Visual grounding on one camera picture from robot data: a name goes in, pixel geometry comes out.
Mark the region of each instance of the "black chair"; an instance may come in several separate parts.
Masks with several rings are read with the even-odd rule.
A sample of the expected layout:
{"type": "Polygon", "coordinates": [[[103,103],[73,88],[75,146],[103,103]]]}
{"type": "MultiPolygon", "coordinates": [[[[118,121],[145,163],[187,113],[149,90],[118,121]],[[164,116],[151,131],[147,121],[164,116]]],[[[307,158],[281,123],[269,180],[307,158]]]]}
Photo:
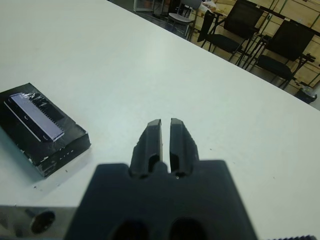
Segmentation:
{"type": "Polygon", "coordinates": [[[204,16],[200,35],[197,41],[201,42],[204,40],[201,47],[205,45],[206,41],[210,42],[209,51],[211,49],[211,45],[214,45],[213,52],[215,51],[216,47],[219,47],[220,49],[228,53],[231,53],[232,55],[229,58],[230,61],[236,54],[236,52],[242,50],[242,44],[246,40],[248,40],[248,43],[243,53],[246,52],[250,39],[252,38],[253,34],[258,31],[258,29],[255,28],[255,26],[263,13],[264,11],[262,9],[255,7],[254,5],[249,4],[246,1],[238,0],[235,2],[231,12],[226,17],[226,19],[219,21],[219,16],[221,15],[217,14],[217,16],[215,16],[215,25],[209,34],[208,31],[212,23],[212,15],[206,13],[206,15],[204,16]],[[240,43],[224,35],[215,34],[217,26],[219,26],[223,22],[223,27],[225,30],[243,39],[240,43]]]}
{"type": "Polygon", "coordinates": [[[250,72],[255,66],[265,69],[273,74],[275,77],[281,77],[284,81],[280,84],[285,89],[290,81],[294,79],[296,72],[307,62],[314,62],[315,58],[309,54],[303,55],[304,50],[314,37],[314,33],[310,31],[306,26],[303,26],[294,21],[284,20],[275,35],[266,43],[260,56],[253,64],[250,72]],[[277,61],[269,56],[263,55],[265,50],[269,50],[276,54],[279,54],[287,59],[286,63],[277,61]],[[299,59],[299,63],[295,71],[291,72],[291,69],[287,66],[289,61],[296,61],[299,59]]]}

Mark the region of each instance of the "desk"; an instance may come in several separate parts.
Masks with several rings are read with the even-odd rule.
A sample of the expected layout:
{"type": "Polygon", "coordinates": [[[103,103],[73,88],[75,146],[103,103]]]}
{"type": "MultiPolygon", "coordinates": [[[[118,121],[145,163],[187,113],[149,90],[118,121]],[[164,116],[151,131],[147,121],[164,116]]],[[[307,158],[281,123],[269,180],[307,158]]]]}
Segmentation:
{"type": "Polygon", "coordinates": [[[0,130],[1,205],[77,206],[157,118],[168,164],[176,117],[201,159],[227,162],[259,239],[320,238],[318,110],[108,1],[2,0],[0,23],[0,91],[31,82],[92,143],[41,179],[0,130]]]}

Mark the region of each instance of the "chair leg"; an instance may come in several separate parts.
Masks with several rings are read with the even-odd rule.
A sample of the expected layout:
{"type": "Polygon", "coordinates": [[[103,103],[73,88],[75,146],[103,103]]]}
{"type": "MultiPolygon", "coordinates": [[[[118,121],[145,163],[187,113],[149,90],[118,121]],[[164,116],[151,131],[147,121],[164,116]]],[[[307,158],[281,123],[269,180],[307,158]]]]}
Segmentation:
{"type": "Polygon", "coordinates": [[[287,86],[289,85],[290,81],[291,81],[291,80],[287,80],[287,81],[286,81],[285,85],[284,85],[283,88],[282,88],[283,90],[285,90],[285,89],[287,88],[287,86]]]}
{"type": "Polygon", "coordinates": [[[276,77],[277,77],[277,75],[275,75],[275,76],[272,78],[272,80],[270,81],[271,84],[272,84],[273,81],[276,79],[276,77]]]}
{"type": "Polygon", "coordinates": [[[234,51],[234,52],[232,53],[232,55],[229,57],[228,62],[231,61],[231,59],[234,57],[235,54],[236,54],[236,51],[234,51]]]}
{"type": "Polygon", "coordinates": [[[252,70],[255,68],[256,65],[257,65],[257,60],[255,61],[255,63],[254,63],[254,64],[252,65],[252,67],[250,68],[249,73],[252,72],[252,70]]]}
{"type": "Polygon", "coordinates": [[[173,21],[173,24],[172,24],[172,29],[171,29],[171,32],[172,32],[172,33],[174,32],[174,29],[175,29],[175,25],[176,25],[176,21],[173,21]]]}
{"type": "Polygon", "coordinates": [[[204,47],[204,45],[205,45],[206,42],[207,42],[207,40],[204,40],[204,42],[203,42],[202,45],[201,45],[201,48],[204,47]]]}

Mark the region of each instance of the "wall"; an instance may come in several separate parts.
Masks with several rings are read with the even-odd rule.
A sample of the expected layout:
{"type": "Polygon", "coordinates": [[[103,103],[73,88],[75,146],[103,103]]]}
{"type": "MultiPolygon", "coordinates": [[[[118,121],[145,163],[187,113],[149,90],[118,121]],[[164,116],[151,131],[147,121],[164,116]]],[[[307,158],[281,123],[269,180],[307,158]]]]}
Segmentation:
{"type": "MultiPolygon", "coordinates": [[[[306,25],[308,27],[311,27],[312,29],[320,32],[320,0],[310,0],[308,2],[304,2],[303,0],[250,0],[251,2],[254,2],[258,5],[264,6],[266,8],[271,8],[275,12],[280,13],[292,20],[295,20],[303,25],[306,25]]],[[[233,5],[235,4],[236,0],[218,0],[217,1],[217,8],[228,14],[230,10],[232,9],[233,5]]],[[[196,29],[201,29],[202,23],[203,23],[203,12],[200,13],[200,17],[197,18],[196,21],[196,29]]],[[[257,26],[260,26],[263,20],[267,17],[267,14],[263,14],[264,18],[261,18],[261,21],[258,23],[257,26]]],[[[283,20],[270,15],[268,17],[264,24],[260,28],[260,33],[267,34],[269,36],[273,36],[276,31],[278,30],[279,26],[282,24],[283,20]]],[[[230,34],[229,32],[225,31],[223,29],[223,26],[219,26],[217,28],[217,33],[222,33],[224,35],[229,35],[234,40],[238,40],[236,36],[230,34]]],[[[194,34],[192,37],[192,42],[200,45],[197,43],[198,34],[194,34]]],[[[204,46],[205,49],[209,48],[209,44],[206,44],[204,46]]],[[[228,59],[230,54],[227,52],[224,52],[220,49],[216,49],[214,52],[216,55],[228,59]]],[[[286,59],[283,57],[276,55],[272,52],[265,52],[267,55],[272,55],[272,57],[276,58],[277,60],[281,62],[285,62],[286,59]]],[[[312,80],[311,87],[316,87],[318,82],[320,82],[320,76],[318,76],[318,73],[320,73],[320,37],[314,36],[310,44],[307,46],[307,48],[304,51],[305,54],[310,53],[311,55],[316,57],[316,62],[314,63],[306,63],[305,66],[303,66],[295,75],[297,78],[297,82],[304,82],[309,84],[312,80]]],[[[238,60],[238,57],[240,55],[236,54],[232,62],[236,62],[238,60]]],[[[294,70],[297,67],[298,61],[296,62],[288,62],[288,66],[294,70]]],[[[265,79],[266,81],[271,81],[274,78],[274,75],[270,72],[266,72],[264,70],[261,70],[259,68],[254,68],[252,71],[253,74],[265,79]]],[[[279,78],[276,78],[273,81],[273,84],[280,84],[282,81],[279,78]]],[[[300,86],[294,82],[291,81],[290,85],[287,87],[286,91],[295,94],[300,86]]]]}

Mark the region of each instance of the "white table surface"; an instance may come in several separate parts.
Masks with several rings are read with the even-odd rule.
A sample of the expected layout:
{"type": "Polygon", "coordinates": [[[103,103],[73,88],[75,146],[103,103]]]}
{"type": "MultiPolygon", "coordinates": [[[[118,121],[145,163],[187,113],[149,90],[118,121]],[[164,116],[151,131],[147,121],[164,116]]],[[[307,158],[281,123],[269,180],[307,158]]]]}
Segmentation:
{"type": "Polygon", "coordinates": [[[92,146],[42,179],[0,130],[1,205],[77,206],[157,118],[169,164],[175,117],[227,162],[261,239],[320,238],[320,112],[264,80],[105,0],[0,0],[0,91],[28,82],[92,146]]]}

